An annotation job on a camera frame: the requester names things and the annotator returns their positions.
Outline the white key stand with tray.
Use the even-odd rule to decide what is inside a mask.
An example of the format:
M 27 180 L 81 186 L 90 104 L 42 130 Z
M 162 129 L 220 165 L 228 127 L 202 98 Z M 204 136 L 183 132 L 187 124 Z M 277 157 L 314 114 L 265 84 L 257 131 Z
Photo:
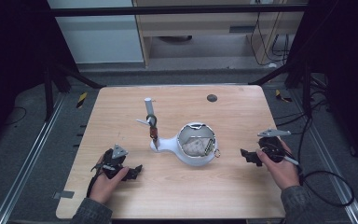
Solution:
M 145 98 L 145 109 L 146 115 L 155 115 L 152 99 L 149 97 Z M 145 120 L 138 119 L 149 127 L 149 124 Z M 209 138 L 214 140 L 214 149 L 208 156 L 203 157 L 190 157 L 185 154 L 182 149 L 190 138 Z M 156 153 L 170 152 L 174 154 L 181 162 L 190 166 L 204 166 L 214 158 L 221 156 L 220 150 L 218 149 L 218 142 L 213 129 L 202 122 L 190 122 L 182 127 L 182 129 L 172 138 L 162 138 L 158 136 L 158 149 L 154 148 L 154 145 L 150 143 L 151 149 Z

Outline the whitish fabric pouch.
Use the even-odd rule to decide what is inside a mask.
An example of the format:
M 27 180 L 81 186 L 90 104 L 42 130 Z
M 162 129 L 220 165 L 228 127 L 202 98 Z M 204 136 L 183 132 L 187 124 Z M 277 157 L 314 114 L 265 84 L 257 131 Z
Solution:
M 182 149 L 190 157 L 203 157 L 209 143 L 209 138 L 190 138 Z

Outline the red carabiner keychain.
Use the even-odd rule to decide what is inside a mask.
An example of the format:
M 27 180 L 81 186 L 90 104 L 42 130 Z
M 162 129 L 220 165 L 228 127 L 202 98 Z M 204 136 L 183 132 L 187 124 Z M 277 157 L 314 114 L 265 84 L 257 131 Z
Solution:
M 152 139 L 154 148 L 158 149 L 157 117 L 155 115 L 147 115 L 146 122 L 149 124 L 149 136 Z

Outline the grey tape patch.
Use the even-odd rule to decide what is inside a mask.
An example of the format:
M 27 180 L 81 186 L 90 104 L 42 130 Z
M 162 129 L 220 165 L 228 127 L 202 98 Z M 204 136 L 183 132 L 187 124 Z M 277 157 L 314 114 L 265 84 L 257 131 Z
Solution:
M 53 198 L 56 200 L 59 200 L 60 198 L 72 199 L 74 195 L 75 193 L 73 191 L 63 190 L 63 191 L 56 191 L 53 194 Z

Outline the green carabiner keychain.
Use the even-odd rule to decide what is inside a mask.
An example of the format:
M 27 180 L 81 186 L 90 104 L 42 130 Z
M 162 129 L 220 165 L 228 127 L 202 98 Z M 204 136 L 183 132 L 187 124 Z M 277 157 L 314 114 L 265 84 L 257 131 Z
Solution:
M 213 151 L 213 149 L 214 149 L 214 140 L 209 139 L 204 149 L 204 155 L 208 156 Z

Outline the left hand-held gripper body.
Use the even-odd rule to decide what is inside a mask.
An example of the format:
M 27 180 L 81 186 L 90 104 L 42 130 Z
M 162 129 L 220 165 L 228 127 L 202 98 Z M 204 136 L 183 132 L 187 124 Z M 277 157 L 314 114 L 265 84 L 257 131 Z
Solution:
M 129 152 L 118 144 L 104 153 L 102 169 L 109 179 L 112 179 L 123 168 L 122 163 L 128 154 Z

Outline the yellow black floor tape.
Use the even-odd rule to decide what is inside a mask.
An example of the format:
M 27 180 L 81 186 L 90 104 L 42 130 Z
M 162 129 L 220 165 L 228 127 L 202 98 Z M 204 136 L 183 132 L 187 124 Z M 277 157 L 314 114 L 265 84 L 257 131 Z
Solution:
M 76 103 L 76 108 L 80 108 L 82 107 L 82 105 L 84 104 L 85 102 L 85 99 L 87 97 L 88 93 L 87 92 L 82 92 L 78 98 L 78 101 Z
M 293 102 L 293 101 L 292 101 L 292 98 L 290 98 L 290 97 L 283 97 L 283 96 L 282 96 L 282 93 L 281 93 L 279 90 L 276 90 L 276 91 L 275 91 L 275 97 L 276 97 L 276 99 L 281 100 L 281 101 L 286 102 L 286 103 L 291 103 L 291 102 Z

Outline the light wooden desk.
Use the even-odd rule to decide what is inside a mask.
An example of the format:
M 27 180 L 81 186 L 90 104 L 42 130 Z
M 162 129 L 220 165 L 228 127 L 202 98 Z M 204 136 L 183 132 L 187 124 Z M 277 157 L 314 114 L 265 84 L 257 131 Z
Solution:
M 308 0 L 131 0 L 136 7 L 302 4 Z M 269 59 L 278 35 L 294 35 L 299 12 L 157 14 L 136 17 L 140 37 L 244 34 L 258 63 Z

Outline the white cabinet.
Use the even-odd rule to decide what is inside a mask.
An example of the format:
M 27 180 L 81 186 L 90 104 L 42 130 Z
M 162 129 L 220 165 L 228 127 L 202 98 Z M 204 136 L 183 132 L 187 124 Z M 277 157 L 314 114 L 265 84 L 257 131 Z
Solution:
M 52 9 L 132 7 L 131 0 L 48 0 Z M 142 63 L 144 61 L 133 15 L 57 17 L 77 64 Z

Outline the black horizontal bar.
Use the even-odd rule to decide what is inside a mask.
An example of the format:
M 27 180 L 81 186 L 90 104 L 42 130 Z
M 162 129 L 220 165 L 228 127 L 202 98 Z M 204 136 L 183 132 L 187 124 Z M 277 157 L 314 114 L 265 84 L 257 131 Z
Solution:
M 299 12 L 306 11 L 308 4 L 269 5 L 210 5 L 210 6 L 163 6 L 163 7 L 96 7 L 96 8 L 53 8 L 37 10 L 40 15 L 53 17 L 78 16 L 127 16 L 168 15 L 203 13 L 253 13 L 253 12 Z

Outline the person's right hand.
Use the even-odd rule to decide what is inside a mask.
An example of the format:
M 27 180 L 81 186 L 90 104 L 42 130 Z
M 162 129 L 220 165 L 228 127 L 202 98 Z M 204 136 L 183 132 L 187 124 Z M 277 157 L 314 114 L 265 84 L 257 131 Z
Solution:
M 261 149 L 256 151 L 256 155 L 267 166 L 273 180 L 281 190 L 299 186 L 297 168 L 290 161 L 274 162 Z

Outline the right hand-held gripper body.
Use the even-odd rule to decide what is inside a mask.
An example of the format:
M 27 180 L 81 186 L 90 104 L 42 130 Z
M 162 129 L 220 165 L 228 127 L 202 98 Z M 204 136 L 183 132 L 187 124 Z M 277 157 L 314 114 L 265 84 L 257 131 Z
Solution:
M 288 159 L 291 154 L 283 148 L 280 136 L 290 135 L 290 131 L 281 131 L 276 129 L 267 129 L 258 134 L 260 137 L 258 145 L 260 149 L 268 155 L 274 162 L 281 162 Z

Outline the person's left hand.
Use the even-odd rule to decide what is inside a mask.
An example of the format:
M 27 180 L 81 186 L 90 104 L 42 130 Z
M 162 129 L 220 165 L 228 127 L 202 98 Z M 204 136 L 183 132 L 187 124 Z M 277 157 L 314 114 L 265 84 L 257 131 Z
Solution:
M 111 179 L 109 179 L 103 171 L 100 171 L 90 190 L 89 198 L 97 203 L 107 203 L 113 195 L 115 188 L 126 176 L 128 171 L 129 167 L 124 167 Z

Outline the black metal stand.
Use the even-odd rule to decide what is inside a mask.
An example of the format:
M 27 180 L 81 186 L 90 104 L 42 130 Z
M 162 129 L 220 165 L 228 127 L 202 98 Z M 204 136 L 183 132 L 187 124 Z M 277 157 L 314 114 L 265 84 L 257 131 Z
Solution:
M 56 85 L 56 87 L 59 89 L 59 92 L 68 92 L 71 90 L 71 85 L 66 78 L 67 76 L 73 77 L 93 89 L 103 88 L 102 84 L 82 76 L 78 71 L 70 69 L 59 63 L 47 63 L 45 65 L 43 74 L 46 102 L 45 121 L 49 121 L 52 118 L 54 112 L 52 84 Z
M 288 76 L 284 85 L 289 88 L 295 88 L 299 82 L 302 83 L 302 108 L 308 118 L 311 117 L 310 106 L 310 62 L 308 59 L 294 59 L 289 63 L 275 69 L 264 77 L 250 82 L 250 85 L 262 86 L 273 78 L 287 73 Z

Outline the aluminium floor rail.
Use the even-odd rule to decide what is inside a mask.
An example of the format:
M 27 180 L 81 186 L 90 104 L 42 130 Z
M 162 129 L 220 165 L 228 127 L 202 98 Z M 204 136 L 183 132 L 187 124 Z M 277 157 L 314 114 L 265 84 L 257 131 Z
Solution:
M 33 146 L 30 149 L 20 171 L 18 172 L 9 192 L 0 205 L 0 224 L 7 224 L 10 215 L 19 200 L 21 193 L 29 179 L 31 172 L 42 152 L 48 137 L 56 123 L 58 116 L 62 111 L 62 105 L 66 98 L 66 93 L 59 93 L 56 102 L 53 105 L 53 111 L 50 118 L 43 123 L 43 126 L 34 140 Z
M 309 124 L 309 135 L 316 152 L 321 158 L 322 164 L 327 172 L 330 172 L 329 178 L 339 198 L 339 202 L 345 209 L 352 224 L 358 224 L 358 202 L 355 199 L 354 191 L 351 186 L 341 179 L 343 174 L 330 155 L 324 140 L 316 126 Z

